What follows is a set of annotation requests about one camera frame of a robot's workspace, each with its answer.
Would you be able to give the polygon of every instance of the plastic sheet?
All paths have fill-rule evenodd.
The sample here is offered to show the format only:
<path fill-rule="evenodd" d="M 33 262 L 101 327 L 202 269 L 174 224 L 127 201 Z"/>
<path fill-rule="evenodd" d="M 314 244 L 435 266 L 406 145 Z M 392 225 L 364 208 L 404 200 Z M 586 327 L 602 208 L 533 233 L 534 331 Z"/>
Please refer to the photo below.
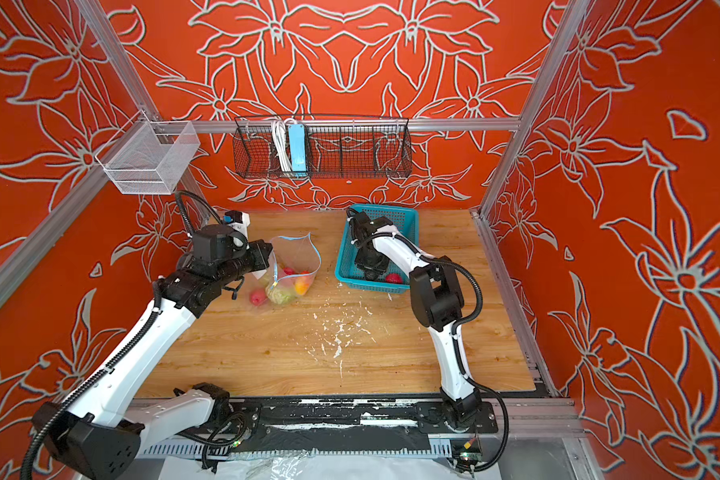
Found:
<path fill-rule="evenodd" d="M 169 457 L 160 480 L 459 480 L 471 478 L 457 474 L 440 462 L 429 459 L 375 456 L 291 456 L 260 460 L 221 462 L 216 476 L 198 472 L 200 462 Z M 475 475 L 477 480 L 501 480 L 498 466 Z"/>

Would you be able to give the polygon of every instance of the blue power strip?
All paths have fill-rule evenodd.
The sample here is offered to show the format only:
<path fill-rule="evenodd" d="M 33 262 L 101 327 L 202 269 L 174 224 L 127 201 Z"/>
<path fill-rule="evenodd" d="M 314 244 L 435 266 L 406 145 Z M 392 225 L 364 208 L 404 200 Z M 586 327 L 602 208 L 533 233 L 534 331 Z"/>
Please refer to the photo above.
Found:
<path fill-rule="evenodd" d="M 307 176 L 307 158 L 304 151 L 304 125 L 288 126 L 288 143 L 291 146 L 291 168 L 298 177 Z"/>

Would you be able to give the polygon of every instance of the white power cable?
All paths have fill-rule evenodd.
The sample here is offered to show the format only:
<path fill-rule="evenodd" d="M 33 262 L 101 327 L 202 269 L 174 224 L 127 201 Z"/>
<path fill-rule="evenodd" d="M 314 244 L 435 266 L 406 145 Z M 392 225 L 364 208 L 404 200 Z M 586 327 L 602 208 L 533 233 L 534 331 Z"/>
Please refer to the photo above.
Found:
<path fill-rule="evenodd" d="M 277 157 L 280 159 L 280 169 L 284 172 L 292 171 L 291 159 L 288 158 L 288 150 L 286 150 L 286 124 L 298 122 L 293 118 L 286 120 L 272 120 L 272 141 L 275 142 Z"/>

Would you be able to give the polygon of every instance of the white wire basket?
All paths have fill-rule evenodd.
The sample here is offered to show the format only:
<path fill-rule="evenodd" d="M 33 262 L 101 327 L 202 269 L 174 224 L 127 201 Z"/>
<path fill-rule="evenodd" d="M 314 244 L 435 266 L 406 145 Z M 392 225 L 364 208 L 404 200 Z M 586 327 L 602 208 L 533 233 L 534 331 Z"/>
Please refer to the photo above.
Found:
<path fill-rule="evenodd" d="M 125 145 L 101 164 L 106 176 L 123 194 L 173 193 L 200 147 L 192 122 L 186 122 L 172 144 L 162 144 L 148 122 L 134 128 Z"/>

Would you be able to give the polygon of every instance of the black cable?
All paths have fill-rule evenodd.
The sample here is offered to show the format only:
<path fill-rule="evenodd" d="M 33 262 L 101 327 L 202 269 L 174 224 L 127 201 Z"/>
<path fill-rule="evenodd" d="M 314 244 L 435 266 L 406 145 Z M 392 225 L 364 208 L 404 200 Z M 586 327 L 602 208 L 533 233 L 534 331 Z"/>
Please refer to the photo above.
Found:
<path fill-rule="evenodd" d="M 501 456 L 504 454 L 504 450 L 507 448 L 507 442 L 509 441 L 509 413 L 507 412 L 507 405 L 504 404 L 504 399 L 501 398 L 499 392 L 489 387 L 486 387 L 485 385 L 481 385 L 480 383 L 477 383 L 475 380 L 469 377 L 467 377 L 467 381 L 475 388 L 489 393 L 494 398 L 496 398 L 499 402 L 499 407 L 501 408 L 501 415 L 504 416 L 504 431 L 501 434 L 501 444 L 499 445 L 499 450 L 496 451 L 494 456 L 488 462 L 474 467 L 474 470 L 476 472 L 482 472 L 483 470 L 488 470 L 490 467 L 496 465 Z M 465 462 L 461 462 L 461 460 L 457 461 L 456 466 L 457 469 L 461 470 L 462 472 L 471 471 L 470 466 L 467 465 Z"/>
<path fill-rule="evenodd" d="M 113 356 L 112 359 L 106 363 L 105 368 L 97 370 L 96 373 L 88 377 L 85 382 L 80 384 L 77 389 L 72 391 L 72 393 L 69 394 L 68 397 L 59 405 L 56 413 L 45 423 L 45 425 L 43 425 L 42 428 L 40 428 L 40 430 L 38 430 L 37 433 L 34 434 L 34 437 L 32 437 L 32 442 L 30 442 L 29 447 L 27 448 L 27 453 L 24 454 L 24 460 L 21 462 L 21 470 L 19 474 L 20 480 L 32 480 L 32 467 L 34 464 L 34 459 L 38 455 L 40 447 L 43 445 L 43 440 L 48 435 L 48 432 L 54 426 L 59 417 L 61 417 L 61 415 L 66 412 L 67 409 L 75 402 L 75 400 L 77 400 L 81 395 L 83 395 L 83 393 L 87 389 L 96 385 L 96 383 L 102 378 L 104 378 L 107 373 L 111 372 L 117 362 L 121 360 L 125 356 L 125 354 L 127 354 L 134 348 L 135 344 L 137 344 L 138 341 L 141 340 L 142 337 L 144 337 L 144 334 L 146 334 L 146 332 L 155 322 L 157 316 L 160 314 L 160 304 L 163 299 L 160 293 L 160 284 L 158 282 L 152 283 L 152 291 L 154 293 L 155 308 L 152 310 L 152 313 L 150 313 L 149 318 L 146 322 L 144 322 L 144 325 L 141 327 L 139 332 L 125 345 L 125 347 L 118 351 L 115 356 Z"/>
<path fill-rule="evenodd" d="M 349 231 L 352 233 L 352 238 L 354 240 L 360 238 L 363 236 L 362 229 L 358 226 L 358 222 L 355 219 L 355 215 L 359 214 L 360 212 L 356 211 L 354 208 L 347 208 L 347 218 L 349 221 Z"/>
<path fill-rule="evenodd" d="M 456 264 L 454 262 L 450 262 L 447 260 L 440 260 L 436 258 L 432 258 L 430 256 L 426 256 L 423 252 L 420 251 L 416 245 L 414 245 L 409 239 L 405 238 L 405 236 L 400 234 L 392 234 L 389 232 L 378 232 L 376 234 L 370 235 L 363 239 L 362 241 L 356 242 L 356 247 L 361 248 L 365 244 L 373 241 L 374 238 L 380 238 L 383 236 L 390 236 L 392 238 L 400 239 L 408 248 L 413 252 L 414 254 L 421 254 L 419 258 L 421 258 L 424 262 L 427 262 L 428 264 L 435 264 L 435 265 L 442 265 L 442 266 L 450 266 L 451 268 L 458 271 L 460 274 L 464 275 L 464 277 L 469 281 L 469 283 L 472 285 L 472 289 L 474 290 L 474 297 L 475 297 L 475 305 L 474 310 L 472 310 L 472 313 L 469 315 L 462 317 L 460 320 L 457 320 L 453 322 L 451 326 L 451 334 L 456 335 L 458 328 L 465 324 L 466 322 L 471 322 L 472 320 L 478 318 L 478 315 L 480 315 L 480 312 L 483 309 L 483 293 L 482 290 L 480 290 L 480 285 L 476 281 L 476 279 L 470 274 L 469 270 L 465 269 L 459 264 Z M 507 447 L 507 442 L 509 441 L 509 414 L 507 412 L 507 406 L 504 404 L 504 399 L 501 398 L 501 395 L 499 392 L 496 392 L 495 390 L 486 387 L 485 385 L 481 385 L 480 383 L 477 383 L 475 380 L 471 379 L 469 376 L 467 376 L 466 369 L 464 368 L 464 360 L 461 359 L 461 349 L 459 347 L 460 342 L 454 341 L 454 351 L 456 353 L 456 362 L 458 364 L 459 371 L 462 375 L 464 375 L 464 378 L 469 382 L 472 386 L 474 386 L 477 389 L 480 389 L 490 395 L 492 395 L 494 398 L 498 400 L 499 407 L 501 408 L 501 413 L 504 416 L 504 431 L 501 436 L 501 444 L 499 445 L 499 449 L 496 451 L 494 456 L 489 462 L 486 462 L 480 466 L 475 466 L 474 471 L 475 472 L 482 472 L 483 470 L 488 470 L 490 467 L 496 465 L 496 463 L 499 461 L 501 456 L 504 454 L 504 450 Z M 462 472 L 468 472 L 470 471 L 470 466 L 466 462 L 462 462 L 461 460 L 457 460 L 457 469 L 461 470 Z"/>
<path fill-rule="evenodd" d="M 221 433 L 221 431 L 227 427 L 232 420 L 238 420 L 240 422 L 240 426 L 238 427 L 237 434 L 233 438 L 228 438 L 226 440 L 215 440 L 215 437 Z M 187 431 L 178 432 L 178 436 L 182 436 L 184 438 L 188 438 L 189 440 L 192 440 L 193 442 L 197 442 L 201 444 L 202 447 L 202 466 L 204 468 L 209 468 L 208 466 L 208 453 L 211 447 L 214 449 L 217 448 L 223 448 L 223 447 L 231 447 L 234 446 L 236 442 L 242 438 L 242 436 L 246 433 L 246 417 L 242 412 L 233 412 L 229 417 L 227 417 L 227 420 L 225 420 L 221 425 L 216 427 L 211 434 L 208 436 L 208 438 L 204 438 L 198 435 L 195 435 L 193 433 L 189 433 Z"/>
<path fill-rule="evenodd" d="M 213 439 L 221 433 L 221 430 L 226 428 L 232 422 L 232 420 L 238 420 L 240 422 L 240 426 L 238 426 L 237 428 L 237 434 L 235 434 L 235 437 L 232 438 L 232 445 L 234 445 L 234 443 L 240 440 L 240 438 L 242 438 L 242 436 L 246 433 L 246 416 L 243 415 L 242 412 L 233 412 L 223 424 L 219 425 L 218 427 L 216 427 L 216 429 L 213 430 L 213 432 L 211 432 L 211 434 L 208 436 L 208 440 L 213 441 Z M 208 465 L 209 450 L 211 450 L 211 446 L 204 445 L 202 447 L 202 455 L 200 456 L 202 460 L 202 467 L 206 469 L 210 468 L 210 466 Z"/>
<path fill-rule="evenodd" d="M 374 238 L 380 238 L 383 236 L 390 236 L 392 238 L 399 239 L 402 241 L 408 248 L 413 252 L 414 254 L 422 254 L 419 258 L 421 258 L 424 262 L 427 262 L 428 264 L 435 264 L 435 265 L 442 265 L 442 266 L 450 266 L 460 274 L 464 275 L 464 278 L 466 278 L 469 283 L 472 285 L 472 290 L 474 290 L 474 310 L 472 310 L 472 313 L 469 315 L 462 317 L 461 319 L 455 321 L 453 325 L 451 326 L 451 333 L 453 335 L 456 335 L 456 329 L 460 326 L 465 324 L 466 322 L 471 322 L 472 320 L 478 318 L 478 315 L 480 315 L 480 312 L 483 309 L 483 292 L 480 290 L 480 285 L 478 284 L 478 281 L 472 276 L 472 274 L 469 273 L 469 270 L 465 269 L 459 264 L 455 264 L 454 262 L 449 262 L 447 260 L 440 260 L 437 258 L 432 258 L 430 256 L 426 256 L 423 254 L 423 252 L 420 251 L 419 248 L 416 247 L 416 245 L 413 244 L 409 239 L 405 238 L 403 235 L 400 234 L 391 234 L 389 232 L 379 232 L 374 235 L 368 236 L 364 240 L 357 242 L 356 247 L 361 248 L 368 242 L 373 241 Z"/>
<path fill-rule="evenodd" d="M 472 290 L 474 290 L 474 310 L 472 310 L 472 313 L 469 315 L 461 318 L 460 320 L 456 320 L 453 322 L 453 325 L 451 325 L 451 334 L 456 335 L 456 329 L 459 328 L 461 325 L 471 322 L 472 320 L 478 318 L 478 315 L 480 315 L 480 312 L 483 309 L 483 292 L 480 290 L 480 285 L 478 284 L 478 281 L 474 279 L 472 274 L 469 273 L 469 270 L 465 269 L 459 264 L 455 264 L 453 262 L 449 262 L 448 260 L 440 260 L 437 258 L 429 258 L 427 256 L 421 256 L 421 259 L 428 264 L 435 264 L 435 265 L 443 265 L 443 266 L 450 266 L 454 268 L 457 272 L 464 275 L 464 278 L 469 280 L 469 283 L 472 284 Z"/>
<path fill-rule="evenodd" d="M 186 190 L 176 190 L 176 192 L 174 193 L 174 196 L 176 197 L 176 206 L 179 207 L 179 214 L 181 215 L 181 219 L 184 222 L 184 227 L 186 228 L 186 231 L 189 232 L 190 235 L 195 233 L 195 229 L 192 226 L 192 222 L 190 221 L 189 214 L 186 212 L 186 206 L 184 205 L 184 200 L 182 199 L 182 197 L 189 197 L 189 198 L 193 199 L 194 201 L 198 202 L 199 204 L 204 206 L 206 208 L 206 210 L 208 210 L 210 212 L 211 216 L 213 216 L 213 219 L 219 225 L 224 225 L 224 222 L 221 220 L 221 217 L 219 216 L 219 214 L 213 209 L 212 206 L 210 206 L 208 204 L 208 202 L 206 202 L 205 198 L 202 198 L 201 196 L 199 196 L 197 194 L 193 194 L 192 192 L 188 192 Z"/>

